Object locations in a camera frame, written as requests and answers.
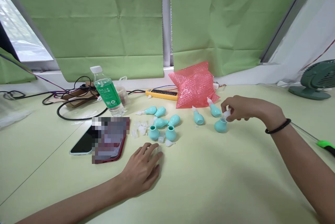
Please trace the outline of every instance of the teal rubber bulb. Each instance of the teal rubber bulb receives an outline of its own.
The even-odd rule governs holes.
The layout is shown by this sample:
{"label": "teal rubber bulb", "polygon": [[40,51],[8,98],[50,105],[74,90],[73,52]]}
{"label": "teal rubber bulb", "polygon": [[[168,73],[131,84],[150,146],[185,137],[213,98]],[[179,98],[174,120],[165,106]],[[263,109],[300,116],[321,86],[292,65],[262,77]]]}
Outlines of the teal rubber bulb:
{"label": "teal rubber bulb", "polygon": [[203,116],[201,114],[199,114],[199,112],[197,112],[197,111],[193,112],[193,120],[198,125],[202,125],[205,122]]}
{"label": "teal rubber bulb", "polygon": [[174,141],[177,137],[176,132],[174,131],[174,126],[170,125],[165,132],[165,137],[167,140]]}
{"label": "teal rubber bulb", "polygon": [[221,116],[221,110],[213,104],[210,105],[210,113],[212,114],[213,117]]}
{"label": "teal rubber bulb", "polygon": [[155,116],[156,117],[160,117],[160,116],[163,116],[166,112],[166,109],[165,107],[159,107],[157,112],[155,112]]}
{"label": "teal rubber bulb", "polygon": [[164,126],[166,126],[169,123],[168,120],[163,119],[163,118],[157,118],[154,121],[154,126],[156,126],[157,128],[163,128]]}
{"label": "teal rubber bulb", "polygon": [[156,106],[151,106],[150,108],[148,108],[148,109],[146,109],[144,112],[146,113],[146,114],[155,114],[156,113],[156,111],[157,111],[157,108],[156,108]]}
{"label": "teal rubber bulb", "polygon": [[217,132],[225,133],[227,132],[227,122],[224,119],[220,119],[214,124],[214,128]]}
{"label": "teal rubber bulb", "polygon": [[148,136],[149,136],[149,138],[151,140],[154,140],[154,141],[156,141],[158,139],[158,137],[159,137],[159,131],[156,128],[156,126],[154,126],[154,125],[150,126],[150,130],[149,130]]}
{"label": "teal rubber bulb", "polygon": [[178,115],[173,115],[171,118],[170,118],[170,121],[167,125],[172,125],[172,126],[176,126],[177,124],[179,124],[180,122],[180,116]]}

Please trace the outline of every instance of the green bottle label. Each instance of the green bottle label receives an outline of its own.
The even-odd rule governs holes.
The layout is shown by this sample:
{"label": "green bottle label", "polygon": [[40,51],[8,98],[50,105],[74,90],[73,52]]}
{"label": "green bottle label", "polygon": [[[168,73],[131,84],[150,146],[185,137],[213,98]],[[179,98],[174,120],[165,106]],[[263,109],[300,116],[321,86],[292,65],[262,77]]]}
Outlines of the green bottle label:
{"label": "green bottle label", "polygon": [[102,100],[104,100],[107,108],[114,108],[121,103],[118,92],[116,91],[113,83],[103,87],[96,86],[96,88]]}

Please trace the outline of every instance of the person's left hand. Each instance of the person's left hand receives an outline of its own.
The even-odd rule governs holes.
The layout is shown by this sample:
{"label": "person's left hand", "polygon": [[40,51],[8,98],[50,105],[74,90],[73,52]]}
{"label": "person's left hand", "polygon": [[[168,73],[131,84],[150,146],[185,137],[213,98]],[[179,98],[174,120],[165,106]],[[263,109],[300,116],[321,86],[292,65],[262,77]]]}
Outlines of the person's left hand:
{"label": "person's left hand", "polygon": [[155,165],[163,156],[162,152],[157,153],[150,159],[150,156],[159,144],[145,143],[130,157],[124,170],[115,178],[122,185],[125,198],[131,198],[151,188],[159,176],[159,165]]}

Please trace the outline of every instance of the water bottle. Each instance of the water bottle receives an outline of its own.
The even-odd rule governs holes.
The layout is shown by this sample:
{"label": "water bottle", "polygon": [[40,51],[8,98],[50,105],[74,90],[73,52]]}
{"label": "water bottle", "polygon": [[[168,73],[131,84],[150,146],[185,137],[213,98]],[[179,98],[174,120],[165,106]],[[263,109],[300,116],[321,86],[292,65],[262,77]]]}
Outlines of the water bottle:
{"label": "water bottle", "polygon": [[118,92],[116,91],[112,79],[106,77],[102,73],[101,66],[91,67],[94,74],[94,85],[99,92],[102,100],[104,100],[108,110],[113,117],[121,117],[125,113],[125,109],[121,103]]}

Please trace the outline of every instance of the light green desk surface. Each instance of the light green desk surface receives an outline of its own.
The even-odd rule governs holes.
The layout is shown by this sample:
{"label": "light green desk surface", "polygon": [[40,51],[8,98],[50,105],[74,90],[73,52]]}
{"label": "light green desk surface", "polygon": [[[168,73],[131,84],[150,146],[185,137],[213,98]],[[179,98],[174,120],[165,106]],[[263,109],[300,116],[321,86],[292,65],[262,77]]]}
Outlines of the light green desk surface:
{"label": "light green desk surface", "polygon": [[[335,143],[333,97],[313,101],[265,86],[228,86],[217,93],[221,96],[218,106],[233,95],[276,103],[297,125],[320,140]],[[211,116],[209,108],[199,109],[206,124],[196,127],[192,110],[175,109],[174,101],[148,100],[143,94],[132,94],[130,99],[126,116],[131,118],[131,129],[135,121],[152,117],[134,115],[136,111],[165,106],[165,118],[181,117],[182,123],[176,127],[178,140],[169,148],[161,144],[161,176],[152,190],[102,211],[86,220],[89,223],[317,223],[259,120],[229,123],[229,131],[222,134],[214,130],[218,119]],[[147,136],[128,136],[119,161],[92,165],[90,155],[68,154],[90,121],[64,121],[55,113],[58,105],[42,106],[41,100],[21,101],[36,111],[0,131],[1,200],[12,194],[0,206],[0,221],[6,224],[112,178],[139,146],[150,142]],[[101,110],[103,104],[68,115],[85,113],[85,108]],[[335,158],[301,135],[334,171]]]}

